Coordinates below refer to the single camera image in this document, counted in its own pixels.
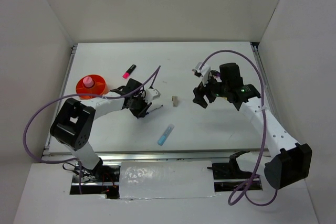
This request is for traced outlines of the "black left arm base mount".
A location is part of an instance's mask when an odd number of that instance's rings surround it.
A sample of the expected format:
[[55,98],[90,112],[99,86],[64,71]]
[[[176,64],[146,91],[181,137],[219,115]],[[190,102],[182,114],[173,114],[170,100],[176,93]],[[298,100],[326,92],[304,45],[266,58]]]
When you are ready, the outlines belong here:
[[79,183],[79,180],[84,183],[102,182],[106,179],[105,175],[95,176],[93,173],[79,166],[77,163],[64,162],[62,164],[62,168],[63,170],[72,173],[73,183]]

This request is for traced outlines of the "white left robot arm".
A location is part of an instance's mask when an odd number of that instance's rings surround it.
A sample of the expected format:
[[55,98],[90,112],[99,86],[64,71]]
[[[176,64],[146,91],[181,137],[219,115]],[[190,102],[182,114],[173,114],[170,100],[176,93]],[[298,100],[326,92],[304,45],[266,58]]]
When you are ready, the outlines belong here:
[[91,181],[103,177],[103,161],[94,152],[89,137],[94,120],[111,112],[128,109],[137,119],[147,115],[152,101],[159,98],[157,89],[145,89],[142,83],[128,83],[110,90],[106,95],[89,100],[67,99],[50,128],[50,134],[79,160],[85,176]]

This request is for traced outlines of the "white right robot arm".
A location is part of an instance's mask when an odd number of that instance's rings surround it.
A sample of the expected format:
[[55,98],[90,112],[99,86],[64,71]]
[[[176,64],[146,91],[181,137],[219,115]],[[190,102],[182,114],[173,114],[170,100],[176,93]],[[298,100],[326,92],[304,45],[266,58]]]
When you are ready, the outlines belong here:
[[202,78],[193,90],[194,103],[207,108],[216,98],[225,98],[266,138],[265,144],[272,160],[265,164],[264,174],[272,188],[282,189],[308,177],[311,147],[300,144],[285,131],[274,115],[261,104],[258,90],[252,84],[244,84],[237,64],[222,64],[219,71],[215,71],[200,62],[193,72]]

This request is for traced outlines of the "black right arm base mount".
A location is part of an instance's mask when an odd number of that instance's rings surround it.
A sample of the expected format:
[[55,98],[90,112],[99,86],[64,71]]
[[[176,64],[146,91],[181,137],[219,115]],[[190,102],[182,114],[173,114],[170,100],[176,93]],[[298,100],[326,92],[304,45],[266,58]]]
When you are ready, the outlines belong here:
[[237,163],[237,159],[249,151],[239,151],[229,157],[228,163],[213,163],[207,169],[211,170],[215,180],[220,179],[249,179],[252,172],[242,171]]

